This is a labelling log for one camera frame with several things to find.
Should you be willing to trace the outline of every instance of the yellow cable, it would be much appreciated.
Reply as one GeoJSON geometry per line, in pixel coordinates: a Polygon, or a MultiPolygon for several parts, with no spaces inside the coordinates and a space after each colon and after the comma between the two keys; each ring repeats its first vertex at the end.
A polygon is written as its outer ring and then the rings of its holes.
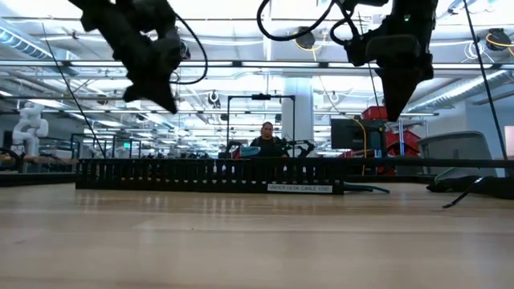
{"type": "MultiPolygon", "coordinates": [[[[324,83],[323,83],[323,80],[321,79],[321,76],[318,76],[320,78],[320,82],[321,82],[321,86],[323,87],[323,91],[325,93],[325,95],[328,97],[328,101],[330,101],[330,104],[332,104],[332,106],[334,107],[334,109],[339,112],[339,109],[337,109],[336,105],[332,102],[332,100],[330,99],[330,96],[328,95],[327,93],[327,89],[324,87],[324,83]]],[[[347,117],[347,116],[344,116],[346,117],[347,119],[349,120],[353,120],[355,121],[357,124],[359,124],[359,126],[362,128],[362,133],[364,135],[364,158],[367,158],[368,157],[368,141],[366,139],[366,128],[364,127],[364,125],[361,124],[361,122],[359,120],[356,120],[356,119],[353,119],[353,118],[350,118],[350,117],[347,117]]],[[[366,166],[363,165],[362,166],[362,176],[364,176],[365,174],[365,171],[366,171],[366,166]]]]}
{"type": "MultiPolygon", "coordinates": [[[[366,140],[366,128],[364,127],[364,125],[361,124],[361,122],[359,120],[356,120],[354,118],[350,118],[350,117],[347,117],[347,116],[345,116],[345,117],[350,119],[350,120],[355,121],[362,128],[362,132],[364,133],[364,158],[367,158],[368,157],[368,148],[367,148],[367,143],[368,142],[366,140]]],[[[362,176],[364,176],[365,170],[366,170],[366,166],[363,165],[362,166],[362,176]]]]}
{"type": "Polygon", "coordinates": [[[488,34],[485,39],[490,43],[490,44],[494,44],[496,46],[499,46],[499,47],[514,47],[514,44],[502,44],[502,43],[498,43],[498,42],[494,42],[492,40],[490,40],[489,38],[492,36],[492,34],[488,34]]]}

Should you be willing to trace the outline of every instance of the desk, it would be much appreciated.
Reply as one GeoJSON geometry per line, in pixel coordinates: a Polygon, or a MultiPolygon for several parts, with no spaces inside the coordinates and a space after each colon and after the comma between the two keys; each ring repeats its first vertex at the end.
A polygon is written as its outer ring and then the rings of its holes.
{"type": "Polygon", "coordinates": [[[1,189],[0,287],[510,288],[514,202],[1,189]]]}

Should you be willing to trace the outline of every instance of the computer monitor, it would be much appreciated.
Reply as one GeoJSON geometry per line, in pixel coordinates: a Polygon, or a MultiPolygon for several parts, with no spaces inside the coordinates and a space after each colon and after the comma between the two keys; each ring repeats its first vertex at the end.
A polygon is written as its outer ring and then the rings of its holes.
{"type": "MultiPolygon", "coordinates": [[[[366,133],[366,148],[385,151],[386,138],[381,120],[359,120],[366,133]]],[[[364,149],[364,130],[357,120],[331,119],[332,149],[364,149]]]]}

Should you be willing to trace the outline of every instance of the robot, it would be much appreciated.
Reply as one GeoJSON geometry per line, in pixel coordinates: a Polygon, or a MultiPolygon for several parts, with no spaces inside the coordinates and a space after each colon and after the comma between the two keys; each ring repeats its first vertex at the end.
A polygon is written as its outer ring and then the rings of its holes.
{"type": "Polygon", "coordinates": [[[44,106],[41,104],[25,103],[25,108],[19,112],[20,120],[14,126],[13,145],[11,149],[18,155],[28,157],[39,155],[39,138],[48,135],[48,122],[41,118],[44,106]]]}

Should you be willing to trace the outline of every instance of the man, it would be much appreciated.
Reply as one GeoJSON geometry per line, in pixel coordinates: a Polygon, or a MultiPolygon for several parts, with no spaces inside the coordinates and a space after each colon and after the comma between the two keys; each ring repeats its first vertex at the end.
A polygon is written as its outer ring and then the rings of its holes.
{"type": "Polygon", "coordinates": [[[260,137],[254,139],[250,146],[260,147],[259,157],[287,157],[288,153],[277,145],[279,141],[278,137],[273,137],[273,124],[267,121],[260,129],[260,137]]]}

